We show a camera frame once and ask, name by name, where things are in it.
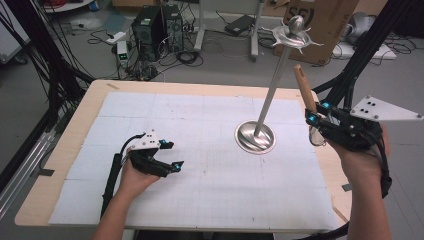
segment round metal base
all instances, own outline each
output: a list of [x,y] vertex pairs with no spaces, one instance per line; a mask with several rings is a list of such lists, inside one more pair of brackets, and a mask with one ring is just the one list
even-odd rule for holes
[[263,124],[258,136],[254,136],[256,121],[241,123],[234,133],[237,144],[246,152],[265,154],[275,146],[275,134],[267,125]]

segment wrist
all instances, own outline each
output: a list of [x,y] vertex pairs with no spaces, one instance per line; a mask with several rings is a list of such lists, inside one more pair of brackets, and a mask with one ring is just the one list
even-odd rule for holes
[[131,194],[119,190],[116,192],[115,196],[113,196],[113,198],[115,198],[117,201],[129,204],[132,203],[135,197],[136,196],[132,196]]
[[349,179],[349,183],[352,186],[352,191],[372,191],[381,192],[381,176],[362,176],[354,180]]

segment wooden tabletop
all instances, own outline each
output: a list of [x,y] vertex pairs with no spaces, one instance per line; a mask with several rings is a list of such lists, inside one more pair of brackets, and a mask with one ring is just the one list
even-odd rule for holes
[[[38,177],[15,218],[17,225],[49,226],[48,221],[59,199],[68,171],[99,113],[103,100],[109,92],[113,91],[265,98],[268,89],[200,84],[94,81],[45,165],[46,169],[53,169],[54,174],[51,177]],[[277,89],[275,98],[297,100],[304,107],[298,89]],[[350,216],[351,194],[344,192],[341,187],[347,183],[347,179],[341,169],[340,160],[329,146],[315,148],[315,151],[332,200],[333,209],[338,216],[339,223],[342,224]]]

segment white plastic part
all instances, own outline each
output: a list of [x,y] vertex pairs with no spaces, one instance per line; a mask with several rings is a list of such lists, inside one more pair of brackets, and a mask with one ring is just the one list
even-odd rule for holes
[[364,97],[351,111],[350,115],[371,121],[422,121],[421,114],[406,110],[377,98]]
[[159,148],[160,143],[154,130],[146,133],[140,140],[131,145],[131,150]]
[[113,35],[113,38],[109,38],[108,40],[106,40],[106,42],[114,44],[117,41],[119,41],[121,38],[123,38],[125,36],[124,32],[118,32],[115,35]]

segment grid paper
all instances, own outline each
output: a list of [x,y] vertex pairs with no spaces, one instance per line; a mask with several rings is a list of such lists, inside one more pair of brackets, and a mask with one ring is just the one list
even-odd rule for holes
[[113,154],[129,137],[155,129],[159,139],[175,143],[155,158],[184,165],[136,198],[127,227],[269,232],[336,228],[297,101],[273,100],[265,119],[277,140],[271,152],[250,154],[237,145],[236,127],[257,119],[263,102],[237,96],[109,93],[49,224],[96,225]]

